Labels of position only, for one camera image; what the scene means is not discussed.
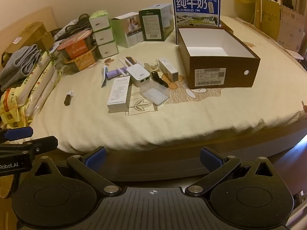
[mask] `beige blanket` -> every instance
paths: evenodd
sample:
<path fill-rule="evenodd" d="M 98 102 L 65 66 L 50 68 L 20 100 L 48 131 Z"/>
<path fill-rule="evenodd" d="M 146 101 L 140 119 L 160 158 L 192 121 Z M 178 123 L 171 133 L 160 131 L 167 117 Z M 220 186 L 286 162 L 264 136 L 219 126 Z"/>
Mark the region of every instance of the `beige blanket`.
<path fill-rule="evenodd" d="M 133 87 L 129 112 L 109 113 L 107 101 L 113 80 L 101 88 L 102 63 L 64 76 L 47 99 L 31 126 L 33 138 L 54 135 L 65 152 L 107 149 L 149 150 L 221 141 L 264 127 L 276 127 L 304 117 L 307 104 L 307 73 L 289 54 L 247 25 L 222 17 L 261 58 L 252 88 L 218 88 L 187 91 L 185 72 L 175 44 L 175 33 L 165 42 L 143 42 L 119 48 L 109 70 L 122 67 L 118 58 L 132 56 L 154 63 L 165 57 L 179 71 L 179 82 L 170 84 L 171 98 L 154 106 Z M 64 99 L 74 97 L 69 106 Z"/>

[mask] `crosshair marking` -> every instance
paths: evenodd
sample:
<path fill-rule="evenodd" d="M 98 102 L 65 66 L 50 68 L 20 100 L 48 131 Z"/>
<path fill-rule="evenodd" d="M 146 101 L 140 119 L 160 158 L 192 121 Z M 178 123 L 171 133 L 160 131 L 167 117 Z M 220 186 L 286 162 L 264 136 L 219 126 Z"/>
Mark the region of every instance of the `crosshair marking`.
<path fill-rule="evenodd" d="M 156 193 L 159 193 L 159 192 L 157 190 L 150 190 L 149 193 L 156 194 Z"/>

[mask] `bed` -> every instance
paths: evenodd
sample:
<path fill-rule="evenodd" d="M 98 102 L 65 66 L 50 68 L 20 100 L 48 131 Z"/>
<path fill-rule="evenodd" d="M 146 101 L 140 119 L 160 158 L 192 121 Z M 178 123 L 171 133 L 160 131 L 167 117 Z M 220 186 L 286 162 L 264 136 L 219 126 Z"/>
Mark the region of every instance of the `bed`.
<path fill-rule="evenodd" d="M 56 160 L 104 146 L 108 158 L 101 174 L 113 181 L 206 173 L 198 158 L 204 145 L 244 160 L 293 147 L 307 134 L 306 71 L 250 24 L 226 16 L 221 19 L 261 58 L 253 87 L 187 91 L 173 32 L 165 42 L 119 47 L 108 66 L 109 70 L 122 67 L 118 59 L 124 56 L 146 63 L 165 57 L 180 75 L 180 81 L 171 84 L 170 99 L 155 106 L 133 86 L 129 111 L 109 113 L 106 104 L 113 81 L 101 87 L 104 61 L 99 61 L 62 77 L 30 125 L 33 138 L 57 137 L 58 150 L 50 154 Z M 64 106 L 69 90 L 74 97 Z"/>

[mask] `wooden floor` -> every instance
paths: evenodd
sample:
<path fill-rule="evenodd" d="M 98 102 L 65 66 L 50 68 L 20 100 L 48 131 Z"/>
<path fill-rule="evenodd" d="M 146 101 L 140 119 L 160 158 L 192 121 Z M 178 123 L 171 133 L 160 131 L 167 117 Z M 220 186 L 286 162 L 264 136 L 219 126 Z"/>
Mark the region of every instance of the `wooden floor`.
<path fill-rule="evenodd" d="M 292 149 L 271 156 L 269 160 L 293 195 L 301 190 L 307 193 L 307 136 Z"/>

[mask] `purple cylinder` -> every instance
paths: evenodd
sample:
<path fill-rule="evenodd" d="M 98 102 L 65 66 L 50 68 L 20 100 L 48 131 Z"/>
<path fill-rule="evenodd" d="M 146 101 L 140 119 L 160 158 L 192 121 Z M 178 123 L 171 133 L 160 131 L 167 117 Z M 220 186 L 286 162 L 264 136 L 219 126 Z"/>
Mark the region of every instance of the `purple cylinder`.
<path fill-rule="evenodd" d="M 126 68 L 126 67 L 122 67 L 122 68 L 120 68 L 120 69 L 121 69 L 124 73 L 127 73 L 127 68 Z M 107 78 L 107 79 L 112 79 L 112 78 L 117 77 L 117 76 L 119 76 L 119 75 L 121 75 L 121 73 L 120 73 L 120 71 L 117 70 L 117 69 L 112 70 L 112 71 L 110 71 L 110 72 L 106 72 L 106 78 Z"/>

